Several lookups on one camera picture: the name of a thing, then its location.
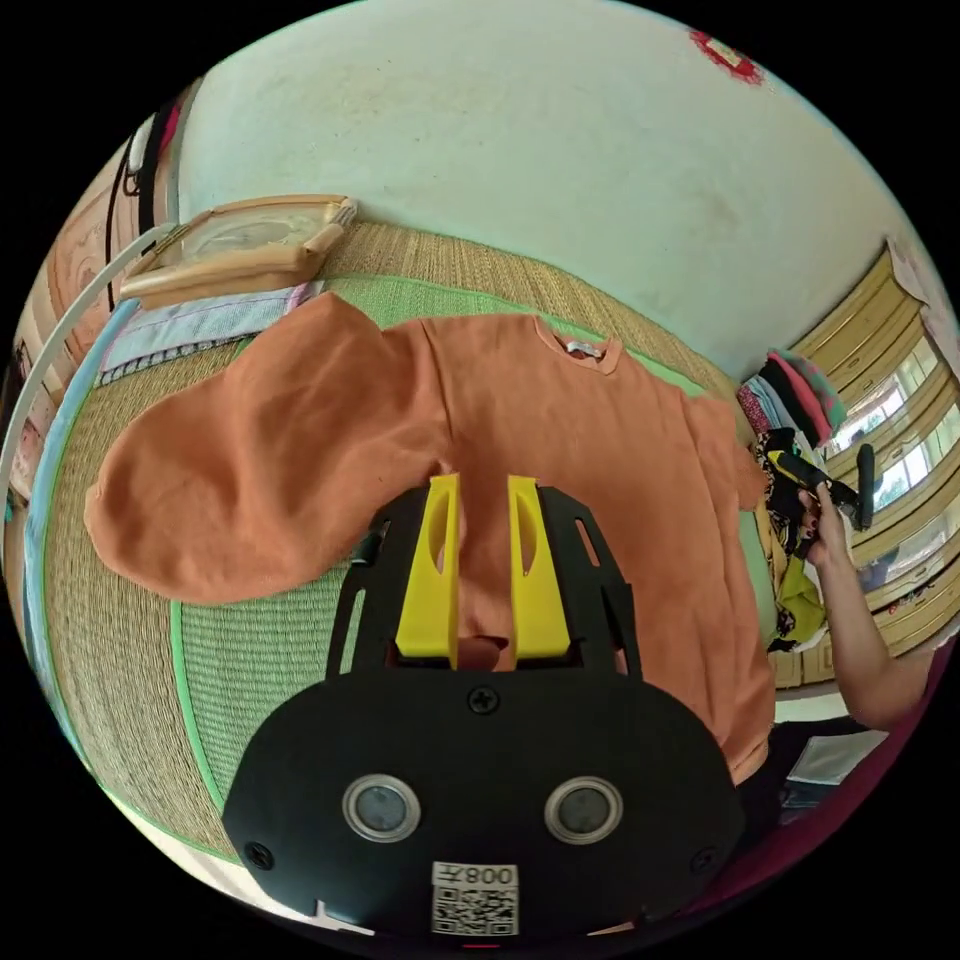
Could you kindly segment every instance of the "black pants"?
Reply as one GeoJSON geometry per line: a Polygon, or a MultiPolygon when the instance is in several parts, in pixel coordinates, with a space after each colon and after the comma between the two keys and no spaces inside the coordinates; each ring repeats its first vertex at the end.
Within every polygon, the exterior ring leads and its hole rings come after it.
{"type": "Polygon", "coordinates": [[[784,782],[811,737],[836,737],[862,733],[865,729],[850,717],[777,724],[770,732],[769,751],[763,766],[737,787],[747,825],[731,859],[746,853],[776,829],[783,803],[784,782]]]}

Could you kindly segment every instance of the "blue cloth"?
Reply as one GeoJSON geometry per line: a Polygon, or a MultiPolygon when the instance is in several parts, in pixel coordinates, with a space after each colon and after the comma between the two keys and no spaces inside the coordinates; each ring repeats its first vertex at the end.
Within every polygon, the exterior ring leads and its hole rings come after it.
{"type": "Polygon", "coordinates": [[[756,380],[758,389],[763,392],[767,398],[767,401],[773,408],[774,417],[780,426],[790,427],[794,433],[799,433],[800,428],[796,425],[796,423],[794,423],[793,417],[787,413],[787,408],[783,405],[783,401],[780,399],[780,395],[777,393],[777,391],[774,390],[773,387],[771,387],[770,384],[763,379],[763,377],[757,376],[753,379],[756,380]]]}
{"type": "Polygon", "coordinates": [[[83,406],[87,394],[97,379],[100,361],[116,335],[127,324],[139,305],[138,300],[124,300],[97,337],[90,352],[83,358],[63,397],[63,403],[53,418],[50,432],[43,444],[43,454],[33,481],[33,494],[27,513],[23,543],[24,621],[29,622],[28,638],[33,669],[40,687],[70,745],[86,762],[76,733],[67,716],[60,686],[57,682],[47,636],[47,616],[43,605],[43,550],[50,520],[50,502],[60,468],[60,458],[70,436],[73,421],[83,406]]]}
{"type": "Polygon", "coordinates": [[[230,293],[188,300],[133,317],[104,352],[97,385],[226,343],[272,326],[323,290],[323,280],[262,293],[230,293]]]}
{"type": "Polygon", "coordinates": [[[767,392],[760,386],[759,380],[759,377],[751,377],[747,381],[746,386],[754,397],[756,397],[757,403],[760,404],[760,409],[766,414],[767,419],[770,421],[770,426],[774,430],[779,427],[789,426],[789,424],[780,422],[780,415],[777,412],[777,408],[773,405],[767,392]]]}

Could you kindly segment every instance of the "red wall decoration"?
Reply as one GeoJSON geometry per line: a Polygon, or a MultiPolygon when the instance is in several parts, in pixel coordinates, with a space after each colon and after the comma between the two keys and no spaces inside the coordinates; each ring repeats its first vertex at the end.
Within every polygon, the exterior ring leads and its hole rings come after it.
{"type": "Polygon", "coordinates": [[[763,71],[752,60],[737,53],[732,47],[699,30],[691,30],[690,37],[703,53],[718,67],[726,70],[730,76],[754,86],[763,83],[763,71]]]}

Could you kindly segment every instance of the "human hand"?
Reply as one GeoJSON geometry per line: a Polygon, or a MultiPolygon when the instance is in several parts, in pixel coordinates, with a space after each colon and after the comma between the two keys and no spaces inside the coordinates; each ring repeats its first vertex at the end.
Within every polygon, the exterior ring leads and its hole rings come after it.
{"type": "Polygon", "coordinates": [[[806,511],[803,517],[804,531],[816,537],[807,553],[807,559],[817,570],[831,563],[849,560],[843,520],[830,497],[827,485],[821,483],[817,486],[816,497],[806,490],[801,490],[800,502],[806,511]]]}

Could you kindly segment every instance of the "clothing label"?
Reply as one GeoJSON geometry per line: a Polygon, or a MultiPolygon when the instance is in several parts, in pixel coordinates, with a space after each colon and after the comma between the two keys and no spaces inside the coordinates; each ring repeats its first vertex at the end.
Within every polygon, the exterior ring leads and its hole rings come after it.
{"type": "Polygon", "coordinates": [[[434,933],[504,937],[520,932],[520,880],[505,864],[434,863],[434,933]]]}
{"type": "Polygon", "coordinates": [[[603,356],[603,351],[598,350],[592,343],[585,343],[583,340],[571,340],[567,344],[567,353],[585,353],[594,360],[599,360],[603,356]]]}

